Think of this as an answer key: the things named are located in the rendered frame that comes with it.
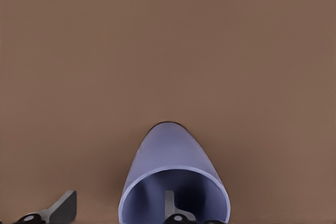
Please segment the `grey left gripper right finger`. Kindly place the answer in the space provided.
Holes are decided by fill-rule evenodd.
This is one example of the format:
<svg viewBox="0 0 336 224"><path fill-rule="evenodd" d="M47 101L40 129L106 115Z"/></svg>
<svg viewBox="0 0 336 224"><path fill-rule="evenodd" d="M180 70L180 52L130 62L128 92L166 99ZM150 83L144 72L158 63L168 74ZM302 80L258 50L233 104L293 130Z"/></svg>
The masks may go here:
<svg viewBox="0 0 336 224"><path fill-rule="evenodd" d="M174 192L171 190L165 191L164 214L164 223L196 223L195 216L191 212L175 206Z"/></svg>

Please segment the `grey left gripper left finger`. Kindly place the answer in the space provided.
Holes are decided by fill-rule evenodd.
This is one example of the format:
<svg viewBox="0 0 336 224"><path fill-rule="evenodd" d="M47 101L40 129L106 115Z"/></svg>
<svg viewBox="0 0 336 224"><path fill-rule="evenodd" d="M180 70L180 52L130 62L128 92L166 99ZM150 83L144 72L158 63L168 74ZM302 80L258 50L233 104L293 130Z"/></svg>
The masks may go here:
<svg viewBox="0 0 336 224"><path fill-rule="evenodd" d="M77 192L65 192L49 208L28 213L15 223L73 223L77 215Z"/></svg>

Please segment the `blue plastic cup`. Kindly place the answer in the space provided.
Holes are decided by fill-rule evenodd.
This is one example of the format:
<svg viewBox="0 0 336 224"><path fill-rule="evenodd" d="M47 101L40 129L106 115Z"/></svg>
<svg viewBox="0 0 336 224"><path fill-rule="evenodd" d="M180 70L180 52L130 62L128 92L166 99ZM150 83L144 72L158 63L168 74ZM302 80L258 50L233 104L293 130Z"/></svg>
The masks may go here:
<svg viewBox="0 0 336 224"><path fill-rule="evenodd" d="M196 223L226 224L228 193L211 160L192 134L175 122L152 127L133 159L121 195L120 224L164 224L165 191Z"/></svg>

